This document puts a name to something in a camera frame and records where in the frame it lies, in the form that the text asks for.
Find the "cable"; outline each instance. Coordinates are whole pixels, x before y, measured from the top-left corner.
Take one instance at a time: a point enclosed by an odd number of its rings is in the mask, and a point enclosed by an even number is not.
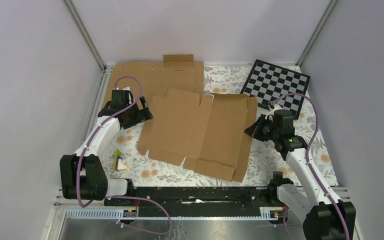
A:
[[[86,142],[86,146],[83,148],[83,150],[81,151],[81,154],[80,156],[78,157],[78,163],[77,163],[77,172],[76,172],[76,176],[75,176],[75,191],[76,191],[76,196],[77,196],[77,201],[78,201],[78,204],[80,205],[80,207],[82,208],[86,208],[87,206],[89,206],[89,204],[91,204],[93,202],[93,200],[90,200],[88,201],[86,204],[83,204],[82,202],[82,198],[80,196],[80,171],[82,170],[82,162],[83,162],[83,157],[85,156],[85,153],[86,151],[88,150],[89,146],[91,145],[92,143],[92,140],[95,138],[95,136],[98,134],[99,130],[103,127],[103,125],[105,123],[107,123],[109,120],[111,120],[112,118],[116,117],[117,115],[127,111],[128,109],[130,109],[131,107],[133,107],[139,100],[139,97],[142,96],[142,84],[141,82],[136,79],[135,77],[133,76],[122,76],[120,77],[116,82],[115,82],[115,86],[114,88],[116,89],[117,88],[117,84],[118,82],[121,80],[121,79],[125,79],[125,78],[130,78],[130,79],[133,79],[137,82],[137,84],[139,85],[139,95],[137,98],[134,99],[134,101],[128,105],[127,107],[121,109],[120,111],[114,113],[113,115],[107,117],[105,120],[103,120],[100,125],[95,128],[95,130],[93,131],[93,133],[90,135],[89,139],[87,140]]]
[[[157,235],[166,235],[168,234],[171,230],[172,230],[172,219],[170,218],[170,215],[169,213],[167,212],[167,210],[161,206],[158,202],[152,200],[152,199],[147,199],[147,198],[143,198],[143,197],[136,197],[136,196],[107,196],[105,197],[106,199],[133,199],[133,200],[143,200],[143,201],[147,201],[147,202],[150,202],[152,204],[155,204],[157,207],[159,207],[165,214],[165,216],[167,217],[168,219],[168,230],[165,231],[165,232],[160,232],[160,231],[152,231],[152,230],[148,230],[148,229],[145,229],[145,228],[141,228],[141,227],[137,227],[137,226],[132,226],[132,225],[129,225],[129,224],[121,224],[121,226],[126,226],[126,227],[129,227],[129,228],[132,228],[132,229],[136,229],[136,230],[140,230],[140,231],[144,231],[144,232],[147,232],[147,233],[150,233],[150,234],[157,234]]]
[[[279,101],[281,99],[284,99],[287,96],[292,96],[292,95],[298,95],[298,96],[301,96],[301,97],[307,99],[310,102],[312,108],[314,109],[315,131],[314,131],[313,135],[311,136],[310,141],[308,142],[307,149],[305,150],[306,162],[307,162],[308,167],[310,168],[311,173],[314,175],[315,180],[320,185],[321,189],[323,190],[323,192],[327,196],[327,198],[329,198],[330,202],[332,202],[333,207],[335,208],[336,212],[338,213],[340,222],[342,223],[343,231],[345,233],[345,239],[346,240],[350,240],[350,233],[348,231],[347,223],[345,222],[344,216],[342,215],[341,210],[338,207],[338,204],[335,202],[334,198],[329,194],[329,191],[323,185],[322,180],[317,176],[316,171],[315,171],[313,165],[310,163],[310,147],[311,147],[311,145],[312,145],[312,143],[314,141],[314,138],[316,137],[317,132],[319,131],[319,115],[317,114],[316,105],[314,104],[314,102],[308,96],[306,96],[306,95],[304,95],[302,93],[293,93],[293,92],[287,93],[285,95],[280,96],[278,99],[274,100],[272,103],[276,103],[277,101]]]
[[[295,240],[295,238],[292,236],[292,233],[289,231],[288,229],[288,225],[291,225],[291,224],[286,224],[286,215],[288,215],[288,209],[289,208],[286,208],[284,214],[283,214],[283,225],[285,226],[285,229],[286,229],[286,232],[287,234],[289,234],[289,237],[293,240]]]
[[[303,228],[303,226],[301,224],[296,224],[296,223],[287,223],[286,225],[292,226],[292,227]],[[260,227],[262,227],[262,228],[275,227],[276,228],[278,226],[283,227],[283,226],[285,226],[285,224],[283,224],[283,223],[280,223],[280,224],[267,224],[267,225],[262,225]]]

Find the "black bracket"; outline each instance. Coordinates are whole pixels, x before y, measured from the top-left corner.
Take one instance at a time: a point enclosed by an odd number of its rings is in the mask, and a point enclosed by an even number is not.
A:
[[[76,172],[79,157],[75,154],[64,155],[59,161],[62,195],[66,199],[76,199]],[[83,157],[81,167],[85,175],[80,176],[80,197],[85,200],[103,200],[107,194],[108,180],[99,157]]]
[[[349,239],[353,239],[356,208],[351,202],[339,200],[339,210],[345,219]],[[345,240],[346,235],[335,207],[321,202],[313,206],[302,224],[307,240]]]
[[[291,111],[276,110],[272,117],[273,121],[261,114],[252,126],[245,129],[245,133],[262,142],[273,141],[274,148],[283,160],[286,160],[287,154],[294,149],[307,148],[306,141],[295,135],[294,116]]]
[[[289,178],[283,178],[283,172],[273,171],[273,178],[267,185],[268,199],[273,205],[281,203],[278,198],[278,187],[283,184],[294,184]]]
[[[112,90],[111,101],[108,101],[102,110],[98,113],[98,117],[111,116],[120,110],[126,108],[130,102],[133,102],[133,94],[129,90]],[[142,109],[139,109],[136,103],[131,108],[118,114],[116,118],[120,122],[120,128],[128,129],[137,124],[145,122],[146,120],[153,119],[150,109],[148,108],[147,101],[144,96],[139,98]]]

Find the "small white object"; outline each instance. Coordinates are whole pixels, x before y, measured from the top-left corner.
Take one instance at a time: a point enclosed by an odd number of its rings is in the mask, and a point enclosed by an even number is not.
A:
[[[277,111],[277,110],[281,110],[281,109],[282,109],[282,107],[281,107],[279,104],[275,103],[275,104],[274,104],[274,108],[271,109],[271,110],[267,113],[267,115],[265,116],[265,119],[267,119],[270,115],[274,115],[274,114],[275,114],[275,111]]]
[[[123,88],[122,90],[130,91],[130,87],[129,87],[129,86],[128,86],[128,87],[125,87],[125,88]],[[132,101],[133,101],[133,99],[130,99],[130,98],[129,98],[129,100],[128,100],[128,104],[132,104]]]
[[[186,204],[186,205],[189,205],[189,204],[204,204],[206,203],[205,201],[201,200],[201,199],[196,199],[195,201],[182,201],[181,204]]]
[[[107,196],[124,196],[127,193],[127,180],[108,178]]]
[[[117,170],[122,171],[122,170],[127,170],[127,169],[129,169],[129,168],[122,163],[121,157],[119,159],[117,159]]]

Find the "cardboard tab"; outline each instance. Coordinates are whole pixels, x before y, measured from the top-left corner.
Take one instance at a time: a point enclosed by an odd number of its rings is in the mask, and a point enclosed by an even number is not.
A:
[[[226,181],[232,181],[232,176],[235,172],[235,168],[213,161],[197,160],[194,171],[199,174],[213,176]]]
[[[164,62],[157,61],[128,61],[119,62],[112,69],[108,88],[102,103],[104,106],[111,100],[111,93],[117,79],[123,76],[137,78],[142,85],[142,95],[150,103],[155,94],[155,89],[179,89],[204,94],[204,63],[194,62],[193,55],[164,55]],[[139,95],[138,84],[129,78],[121,80],[117,87],[123,89],[130,87],[133,96]]]
[[[142,132],[140,132],[139,140],[137,141],[136,149],[141,155],[145,155],[153,142],[152,130],[156,121],[163,114],[164,110],[164,96],[154,96],[153,101],[149,104],[149,109],[153,115],[153,119],[145,121]]]
[[[245,127],[243,130],[251,127],[256,121],[258,102],[256,97],[249,97],[247,99],[248,102],[248,112],[246,114]],[[235,182],[242,183],[244,180],[245,174],[248,169],[248,160],[250,158],[250,150],[251,144],[253,143],[253,138],[242,132],[242,143],[241,148],[239,150],[239,157],[237,159],[238,164],[236,165],[236,169],[233,173],[232,180]]]
[[[195,119],[200,109],[200,96],[193,92],[169,89],[162,114],[156,119],[151,149],[164,149],[186,157]]]
[[[194,55],[163,55],[164,63],[193,63]]]
[[[182,164],[185,156],[180,153],[166,151],[164,149],[151,148],[149,149],[148,157],[154,160],[165,162],[168,164],[173,164],[179,166]]]

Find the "metal corner post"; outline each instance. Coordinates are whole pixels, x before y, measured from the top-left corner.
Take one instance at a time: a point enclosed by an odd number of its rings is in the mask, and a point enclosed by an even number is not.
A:
[[[314,32],[312,33],[310,39],[308,40],[307,45],[304,48],[304,51],[301,53],[301,56],[299,56],[298,61],[295,65],[302,66],[304,60],[306,59],[307,55],[309,54],[311,48],[313,47],[317,37],[319,36],[320,32],[322,31],[323,27],[325,26],[326,21],[328,20],[329,16],[331,15],[332,11],[334,10],[335,6],[337,5],[339,0],[330,0],[329,4],[327,5],[326,9],[324,10],[323,15],[320,18],[320,21],[318,22],[317,26],[314,29]]]
[[[100,53],[97,50],[97,47],[95,46],[94,42],[91,39],[91,36],[89,35],[88,31],[86,30],[85,25],[82,22],[82,19],[79,16],[79,13],[76,10],[76,7],[73,4],[72,0],[62,0],[67,7],[68,13],[70,13],[75,25],[77,26],[77,29],[80,31],[81,36],[84,39],[84,42],[86,43],[87,47],[89,48],[90,52],[93,55],[93,58],[95,59],[96,63],[100,67],[102,71],[105,71],[106,65],[104,61],[101,58]]]

